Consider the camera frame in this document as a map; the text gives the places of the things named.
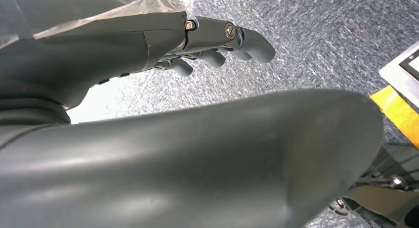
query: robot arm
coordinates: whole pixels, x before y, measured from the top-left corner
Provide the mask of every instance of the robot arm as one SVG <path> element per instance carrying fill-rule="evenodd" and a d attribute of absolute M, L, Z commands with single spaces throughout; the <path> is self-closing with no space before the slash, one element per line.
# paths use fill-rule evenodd
<path fill-rule="evenodd" d="M 97 20 L 0 48 L 0 97 L 43 98 L 73 108 L 91 86 L 112 77 L 152 68 L 186 76 L 193 69 L 182 58 L 219 67 L 225 61 L 221 52 L 262 63 L 275 55 L 271 44 L 255 31 L 229 21 L 188 17 L 185 12 Z"/>
<path fill-rule="evenodd" d="M 300 228 L 368 169 L 382 118 L 308 90 L 0 129 L 2 227 Z"/>

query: plastic sheet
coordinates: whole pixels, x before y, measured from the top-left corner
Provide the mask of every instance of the plastic sheet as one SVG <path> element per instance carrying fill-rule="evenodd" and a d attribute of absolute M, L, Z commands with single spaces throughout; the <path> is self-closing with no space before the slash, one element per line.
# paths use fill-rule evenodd
<path fill-rule="evenodd" d="M 194 0 L 0 0 L 0 48 L 41 39 L 95 20 L 155 12 L 181 12 Z"/>

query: metal screw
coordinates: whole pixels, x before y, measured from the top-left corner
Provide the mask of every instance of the metal screw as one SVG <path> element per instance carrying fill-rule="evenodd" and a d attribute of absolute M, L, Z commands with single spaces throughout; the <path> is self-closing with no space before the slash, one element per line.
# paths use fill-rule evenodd
<path fill-rule="evenodd" d="M 233 39 L 236 36 L 236 28 L 232 23 L 225 25 L 225 34 L 229 39 Z"/>
<path fill-rule="evenodd" d="M 338 199 L 336 200 L 336 202 L 337 202 L 337 204 L 338 204 L 340 207 L 345 207 L 345 203 L 342 201 L 342 199 L 338 198 Z"/>
<path fill-rule="evenodd" d="M 192 20 L 185 22 L 185 29 L 186 30 L 194 30 L 196 28 L 195 22 Z"/>
<path fill-rule="evenodd" d="M 408 190 L 409 187 L 406 184 L 406 181 L 404 181 L 403 178 L 401 178 L 398 175 L 391 176 L 391 184 L 390 187 L 400 190 Z"/>

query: floor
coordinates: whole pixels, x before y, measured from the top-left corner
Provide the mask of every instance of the floor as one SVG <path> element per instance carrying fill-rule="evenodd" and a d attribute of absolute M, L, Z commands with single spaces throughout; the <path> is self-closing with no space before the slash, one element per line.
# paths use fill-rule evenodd
<path fill-rule="evenodd" d="M 191 15 L 231 20 L 262 33 L 277 55 L 265 65 L 227 56 L 218 69 L 149 71 L 94 87 L 73 122 L 142 115 L 301 88 L 372 94 L 387 85 L 378 71 L 419 40 L 419 0 L 195 0 Z M 385 142 L 409 143 L 388 120 Z M 325 211 L 309 228 L 368 227 Z"/>

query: yellow tape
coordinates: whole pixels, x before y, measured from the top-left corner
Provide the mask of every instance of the yellow tape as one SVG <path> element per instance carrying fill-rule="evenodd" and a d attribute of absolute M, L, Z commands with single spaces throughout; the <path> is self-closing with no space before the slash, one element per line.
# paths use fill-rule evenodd
<path fill-rule="evenodd" d="M 396 90 L 387 86 L 371 95 L 382 112 L 419 148 L 419 115 L 402 99 Z"/>

